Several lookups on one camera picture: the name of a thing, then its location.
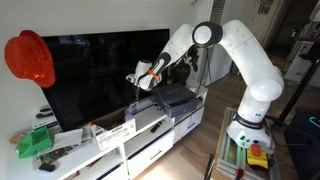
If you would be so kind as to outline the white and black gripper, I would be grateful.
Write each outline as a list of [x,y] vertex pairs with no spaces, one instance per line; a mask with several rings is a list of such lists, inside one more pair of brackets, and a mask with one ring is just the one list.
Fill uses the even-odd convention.
[[137,63],[134,74],[129,74],[126,79],[143,90],[150,91],[156,85],[156,79],[148,72],[152,63],[142,59]]

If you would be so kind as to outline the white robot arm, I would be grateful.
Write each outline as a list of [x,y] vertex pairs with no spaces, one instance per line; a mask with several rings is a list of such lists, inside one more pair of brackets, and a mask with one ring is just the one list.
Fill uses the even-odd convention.
[[272,153],[274,143],[264,117],[271,102],[282,94],[284,81],[279,68],[271,63],[258,40],[241,21],[231,20],[223,25],[209,21],[196,26],[181,25],[155,62],[138,62],[135,72],[126,79],[149,91],[160,83],[162,72],[180,60],[191,46],[207,48],[216,44],[225,49],[246,83],[241,103],[227,127],[228,136],[240,147],[258,144]]

